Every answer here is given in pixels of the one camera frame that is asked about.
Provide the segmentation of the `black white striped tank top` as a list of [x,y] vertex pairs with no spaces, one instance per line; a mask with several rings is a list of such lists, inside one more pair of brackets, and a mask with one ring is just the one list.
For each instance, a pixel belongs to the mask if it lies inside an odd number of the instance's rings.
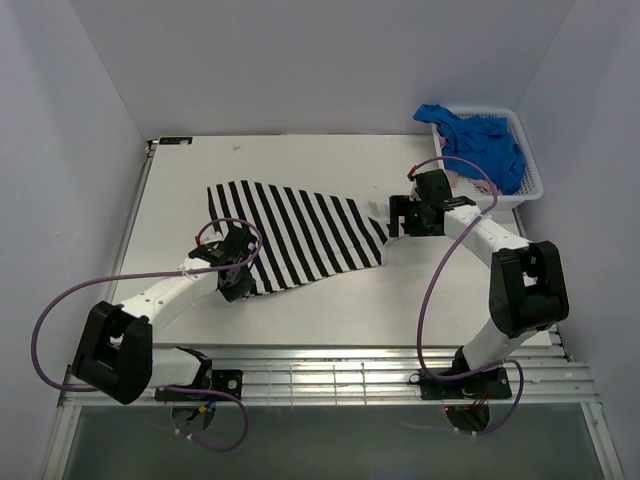
[[249,297],[384,263],[390,237],[383,205],[249,180],[209,187],[207,196],[211,219],[244,220],[262,234]]

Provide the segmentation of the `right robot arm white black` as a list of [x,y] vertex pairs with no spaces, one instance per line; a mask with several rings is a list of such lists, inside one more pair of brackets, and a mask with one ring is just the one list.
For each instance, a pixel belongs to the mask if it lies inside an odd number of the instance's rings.
[[389,234],[447,237],[489,269],[489,318],[443,371],[420,370],[424,400],[507,399],[507,358],[526,340],[567,318],[569,301],[558,248],[531,242],[491,219],[466,196],[453,195],[442,170],[412,170],[409,195],[389,200]]

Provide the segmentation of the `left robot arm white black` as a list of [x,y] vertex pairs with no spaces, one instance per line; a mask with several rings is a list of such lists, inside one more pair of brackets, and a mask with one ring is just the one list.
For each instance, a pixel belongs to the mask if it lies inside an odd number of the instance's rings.
[[179,388],[190,399],[212,387],[212,362],[187,347],[157,349],[158,334],[202,297],[218,292],[228,302],[246,296],[255,281],[250,265],[260,237],[247,227],[199,241],[172,274],[118,304],[90,310],[71,373],[128,405],[149,389]]

